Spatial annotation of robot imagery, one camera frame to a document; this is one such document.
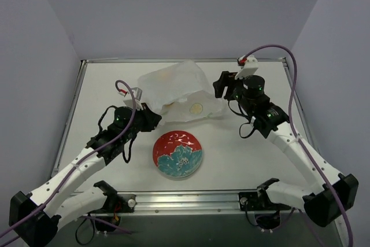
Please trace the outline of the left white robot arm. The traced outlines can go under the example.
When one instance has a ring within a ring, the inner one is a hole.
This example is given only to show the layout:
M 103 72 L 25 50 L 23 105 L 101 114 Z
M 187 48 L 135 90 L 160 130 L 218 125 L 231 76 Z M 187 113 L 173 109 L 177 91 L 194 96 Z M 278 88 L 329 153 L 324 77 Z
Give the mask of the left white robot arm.
M 162 117 L 145 103 L 138 108 L 114 108 L 113 123 L 99 128 L 86 147 L 58 174 L 28 194 L 19 191 L 10 200 L 9 226 L 28 246 L 46 246 L 59 229 L 91 211 L 112 211 L 117 193 L 106 182 L 98 182 L 83 194 L 71 194 L 89 177 L 105 168 L 126 143 L 140 132 L 156 129 Z

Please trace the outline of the white plastic bag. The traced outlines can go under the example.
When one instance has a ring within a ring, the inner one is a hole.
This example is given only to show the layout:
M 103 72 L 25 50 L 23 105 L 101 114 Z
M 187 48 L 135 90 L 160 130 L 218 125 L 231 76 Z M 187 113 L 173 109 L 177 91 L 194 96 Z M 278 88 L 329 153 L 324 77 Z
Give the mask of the white plastic bag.
M 163 123 L 222 116 L 225 103 L 214 96 L 204 71 L 187 60 L 138 78 L 142 100 Z

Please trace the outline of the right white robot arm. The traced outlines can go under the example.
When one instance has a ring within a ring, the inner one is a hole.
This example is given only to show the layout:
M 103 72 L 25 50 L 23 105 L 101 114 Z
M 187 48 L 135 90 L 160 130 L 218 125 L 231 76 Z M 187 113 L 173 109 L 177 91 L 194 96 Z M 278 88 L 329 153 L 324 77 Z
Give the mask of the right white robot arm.
M 282 204 L 304 210 L 309 219 L 325 227 L 350 209 L 355 201 L 358 180 L 331 166 L 301 136 L 294 134 L 288 114 L 264 93 L 265 80 L 258 75 L 241 77 L 223 71 L 213 82 L 217 98 L 236 101 L 240 116 L 254 131 L 280 149 L 308 183 L 302 189 L 272 178 L 258 188 L 257 201 L 263 208 Z

